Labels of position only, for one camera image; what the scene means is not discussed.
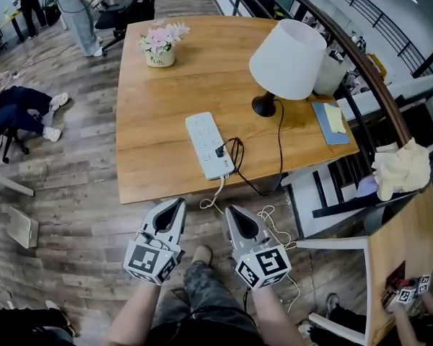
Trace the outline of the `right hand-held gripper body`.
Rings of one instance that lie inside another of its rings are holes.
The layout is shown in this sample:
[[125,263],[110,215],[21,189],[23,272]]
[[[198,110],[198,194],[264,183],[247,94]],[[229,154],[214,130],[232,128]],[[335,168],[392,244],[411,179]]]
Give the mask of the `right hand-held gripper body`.
[[260,289],[281,281],[292,269],[285,249],[274,238],[261,234],[252,239],[228,239],[233,246],[235,274],[250,288]]

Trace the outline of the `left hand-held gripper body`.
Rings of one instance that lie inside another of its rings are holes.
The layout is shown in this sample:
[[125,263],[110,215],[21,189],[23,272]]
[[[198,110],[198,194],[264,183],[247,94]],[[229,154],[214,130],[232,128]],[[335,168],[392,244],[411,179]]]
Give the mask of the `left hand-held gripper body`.
[[136,279],[162,286],[185,253],[179,245],[180,236],[138,231],[128,243],[123,268]]

